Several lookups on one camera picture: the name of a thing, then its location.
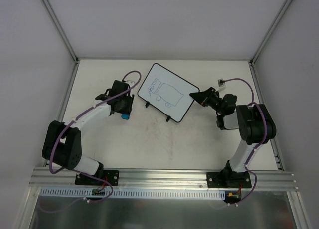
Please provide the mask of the blue black whiteboard eraser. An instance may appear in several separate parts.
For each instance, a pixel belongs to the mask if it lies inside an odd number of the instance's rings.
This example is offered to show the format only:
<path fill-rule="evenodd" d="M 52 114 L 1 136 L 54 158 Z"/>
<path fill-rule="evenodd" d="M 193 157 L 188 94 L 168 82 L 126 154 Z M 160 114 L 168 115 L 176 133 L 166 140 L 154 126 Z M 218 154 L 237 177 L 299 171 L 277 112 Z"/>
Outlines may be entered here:
<path fill-rule="evenodd" d="M 121 118 L 124 120 L 128 120 L 130 118 L 130 115 L 129 114 L 122 114 Z"/>

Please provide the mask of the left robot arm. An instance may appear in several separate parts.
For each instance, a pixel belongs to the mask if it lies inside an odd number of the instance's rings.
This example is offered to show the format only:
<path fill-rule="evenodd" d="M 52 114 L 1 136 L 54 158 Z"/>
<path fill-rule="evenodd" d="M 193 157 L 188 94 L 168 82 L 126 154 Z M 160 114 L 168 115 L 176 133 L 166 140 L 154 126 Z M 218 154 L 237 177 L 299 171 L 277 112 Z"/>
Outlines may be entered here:
<path fill-rule="evenodd" d="M 82 136 L 98 123 L 114 113 L 129 119 L 132 111 L 134 95 L 130 94 L 130 85 L 125 81 L 115 80 L 111 88 L 98 95 L 98 103 L 87 111 L 80 119 L 67 127 L 67 123 L 53 121 L 48 126 L 42 150 L 42 157 L 49 160 L 53 155 L 53 163 L 67 170 L 84 173 L 81 177 L 92 184 L 108 180 L 104 165 L 82 154 Z"/>

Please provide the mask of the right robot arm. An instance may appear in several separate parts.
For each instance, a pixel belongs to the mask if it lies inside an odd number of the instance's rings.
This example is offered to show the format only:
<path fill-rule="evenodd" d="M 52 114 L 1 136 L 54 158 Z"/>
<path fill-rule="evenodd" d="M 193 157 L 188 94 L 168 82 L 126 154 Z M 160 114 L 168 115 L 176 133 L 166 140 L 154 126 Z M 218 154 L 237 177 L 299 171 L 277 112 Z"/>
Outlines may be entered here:
<path fill-rule="evenodd" d="M 237 105 L 236 95 L 226 94 L 221 98 L 213 87 L 189 95 L 201 106 L 216 111 L 216 124 L 220 130 L 237 129 L 241 137 L 225 167 L 218 173 L 206 173 L 208 188 L 251 188 L 249 164 L 257 150 L 277 133 L 266 106 L 257 103 Z"/>

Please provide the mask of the white whiteboard black frame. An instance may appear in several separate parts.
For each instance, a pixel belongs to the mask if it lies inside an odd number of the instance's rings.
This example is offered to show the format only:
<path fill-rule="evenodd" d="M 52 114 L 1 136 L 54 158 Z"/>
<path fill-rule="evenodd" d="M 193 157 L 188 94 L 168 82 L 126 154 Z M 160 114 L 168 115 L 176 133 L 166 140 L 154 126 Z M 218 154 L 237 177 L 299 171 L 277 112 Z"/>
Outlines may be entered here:
<path fill-rule="evenodd" d="M 154 63 L 138 90 L 138 96 L 147 105 L 180 123 L 194 102 L 190 94 L 199 91 L 199 87 Z"/>

